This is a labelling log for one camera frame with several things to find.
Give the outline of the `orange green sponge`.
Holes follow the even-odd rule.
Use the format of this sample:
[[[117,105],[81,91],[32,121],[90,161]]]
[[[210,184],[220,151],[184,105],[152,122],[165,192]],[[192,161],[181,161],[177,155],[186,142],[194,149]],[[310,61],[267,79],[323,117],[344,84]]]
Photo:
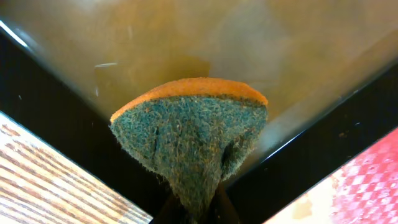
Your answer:
[[[198,220],[218,185],[253,151],[267,123],[267,105],[263,94],[242,82],[184,78],[118,109],[110,128],[133,159],[166,179]]]

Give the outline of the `black water tray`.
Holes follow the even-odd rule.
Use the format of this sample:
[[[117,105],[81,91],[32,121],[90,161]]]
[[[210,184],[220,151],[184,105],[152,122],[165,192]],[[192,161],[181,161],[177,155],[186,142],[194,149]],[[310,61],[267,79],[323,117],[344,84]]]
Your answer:
[[[397,131],[397,2],[2,1],[2,222],[151,223],[171,188],[109,119],[192,77],[268,99],[223,183],[241,223],[266,223]]]

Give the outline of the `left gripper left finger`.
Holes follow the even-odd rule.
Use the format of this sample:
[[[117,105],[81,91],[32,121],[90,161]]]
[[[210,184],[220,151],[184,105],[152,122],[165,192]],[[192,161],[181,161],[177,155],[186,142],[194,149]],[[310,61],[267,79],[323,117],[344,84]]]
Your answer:
[[[151,224],[189,224],[188,213],[178,197],[170,194],[160,212],[151,220]]]

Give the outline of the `red plastic tray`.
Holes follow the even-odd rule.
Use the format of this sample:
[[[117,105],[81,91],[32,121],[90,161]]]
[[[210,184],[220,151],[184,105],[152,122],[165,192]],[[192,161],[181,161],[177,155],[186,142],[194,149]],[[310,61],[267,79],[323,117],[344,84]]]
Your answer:
[[[397,224],[397,131],[266,221],[291,223]]]

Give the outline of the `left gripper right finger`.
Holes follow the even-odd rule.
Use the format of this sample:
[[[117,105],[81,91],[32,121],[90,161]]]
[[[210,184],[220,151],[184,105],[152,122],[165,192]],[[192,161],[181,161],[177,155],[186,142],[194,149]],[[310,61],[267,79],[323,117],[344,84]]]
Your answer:
[[[219,184],[211,204],[211,223],[240,224],[236,209],[231,203],[223,184]]]

